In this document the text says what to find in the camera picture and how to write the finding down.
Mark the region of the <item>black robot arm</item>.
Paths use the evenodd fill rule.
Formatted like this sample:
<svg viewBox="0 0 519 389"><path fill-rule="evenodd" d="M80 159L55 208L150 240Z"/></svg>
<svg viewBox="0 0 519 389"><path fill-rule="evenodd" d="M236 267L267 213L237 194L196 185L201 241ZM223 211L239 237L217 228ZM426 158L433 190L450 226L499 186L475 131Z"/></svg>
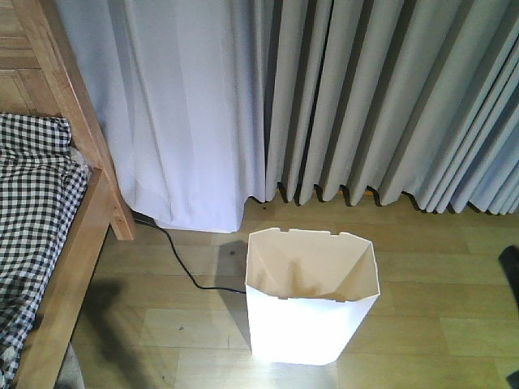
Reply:
<svg viewBox="0 0 519 389"><path fill-rule="evenodd" d="M498 260L512 291L518 293L518 247L507 246Z"/></svg>

